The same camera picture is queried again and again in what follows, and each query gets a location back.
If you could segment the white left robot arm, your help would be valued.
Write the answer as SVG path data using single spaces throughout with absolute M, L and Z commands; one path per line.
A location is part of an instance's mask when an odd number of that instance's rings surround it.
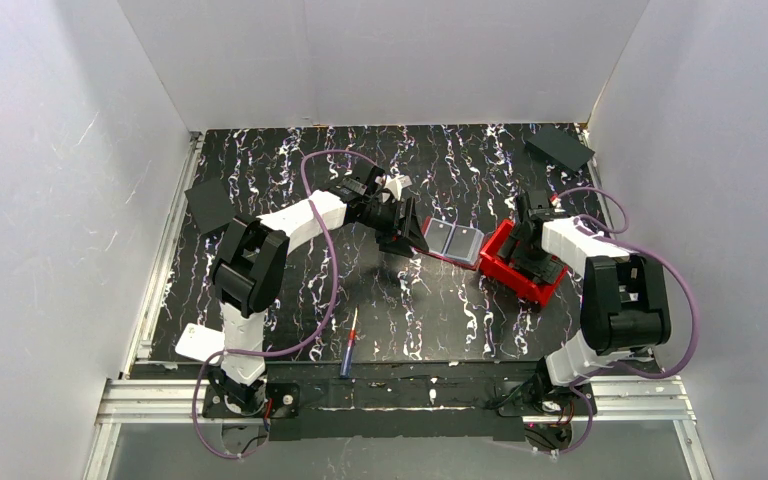
M 289 253 L 318 236 L 359 223 L 375 232 L 383 253 L 410 258 L 428 244 L 405 175 L 364 165 L 279 211 L 240 214 L 227 227 L 211 271 L 223 319 L 222 374 L 216 383 L 244 399 L 265 372 L 267 309 L 281 291 Z

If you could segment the red plastic bin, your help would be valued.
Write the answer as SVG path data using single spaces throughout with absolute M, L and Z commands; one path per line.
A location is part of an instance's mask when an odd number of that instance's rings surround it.
M 555 256 L 529 258 L 514 235 L 517 225 L 505 219 L 479 252 L 479 270 L 509 287 L 516 296 L 544 308 L 560 285 L 568 268 Z

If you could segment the black credit card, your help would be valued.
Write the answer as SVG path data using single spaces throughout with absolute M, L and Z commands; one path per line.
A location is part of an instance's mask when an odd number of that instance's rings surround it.
M 428 252 L 442 256 L 450 242 L 454 226 L 450 223 L 432 218 L 425 229 L 425 240 Z

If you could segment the red leather card holder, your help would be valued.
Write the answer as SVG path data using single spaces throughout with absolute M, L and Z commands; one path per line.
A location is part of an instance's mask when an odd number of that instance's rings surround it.
M 422 225 L 427 248 L 418 252 L 475 271 L 486 234 L 481 230 L 427 217 Z

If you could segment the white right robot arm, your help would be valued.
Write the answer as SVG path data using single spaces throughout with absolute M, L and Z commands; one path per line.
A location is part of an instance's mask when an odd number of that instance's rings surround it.
M 568 387 L 632 353 L 665 343 L 671 322 L 662 264 L 612 244 L 544 191 L 522 193 L 482 252 L 486 276 L 541 307 L 568 273 L 580 276 L 579 330 L 537 368 L 544 390 Z

